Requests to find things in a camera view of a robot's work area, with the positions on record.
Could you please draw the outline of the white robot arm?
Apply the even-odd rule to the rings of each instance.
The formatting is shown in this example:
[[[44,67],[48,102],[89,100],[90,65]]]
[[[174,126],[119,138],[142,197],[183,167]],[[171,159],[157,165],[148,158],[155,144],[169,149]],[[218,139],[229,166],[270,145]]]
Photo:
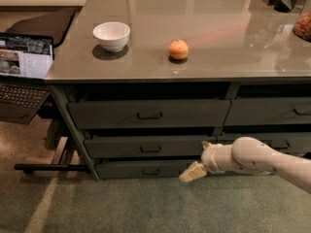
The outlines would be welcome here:
[[[247,175],[274,174],[311,193],[311,161],[281,153],[251,137],[236,139],[231,145],[203,141],[199,161],[194,161],[179,179],[188,183],[209,173],[235,172]]]

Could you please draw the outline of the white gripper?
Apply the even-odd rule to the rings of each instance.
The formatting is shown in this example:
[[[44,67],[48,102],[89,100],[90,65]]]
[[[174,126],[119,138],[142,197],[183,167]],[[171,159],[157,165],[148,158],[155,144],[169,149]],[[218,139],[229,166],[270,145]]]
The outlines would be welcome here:
[[[233,170],[232,146],[222,144],[211,144],[202,141],[203,153],[201,162],[194,161],[180,176],[184,183],[203,178],[210,173],[224,173]]]

